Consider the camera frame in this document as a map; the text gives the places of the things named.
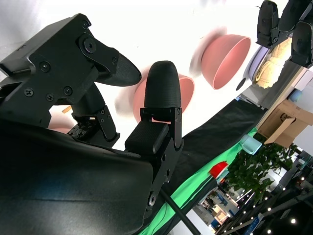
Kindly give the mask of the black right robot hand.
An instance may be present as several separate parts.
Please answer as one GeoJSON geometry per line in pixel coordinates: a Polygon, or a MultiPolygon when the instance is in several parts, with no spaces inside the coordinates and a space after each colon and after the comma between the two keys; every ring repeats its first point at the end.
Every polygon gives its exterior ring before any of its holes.
{"type": "Polygon", "coordinates": [[[131,235],[169,182],[182,139],[179,75],[152,64],[140,122],[125,141],[97,83],[139,69],[98,41],[83,14],[50,24],[0,63],[0,232],[131,235]]]}

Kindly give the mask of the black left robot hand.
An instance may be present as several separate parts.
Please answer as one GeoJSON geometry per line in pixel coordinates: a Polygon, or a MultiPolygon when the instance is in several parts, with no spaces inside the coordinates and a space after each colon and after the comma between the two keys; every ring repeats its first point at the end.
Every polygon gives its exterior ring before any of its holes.
{"type": "Polygon", "coordinates": [[[273,48],[292,36],[291,61],[305,68],[313,66],[313,2],[289,0],[281,17],[277,4],[263,1],[258,16],[257,44],[273,48]]]}

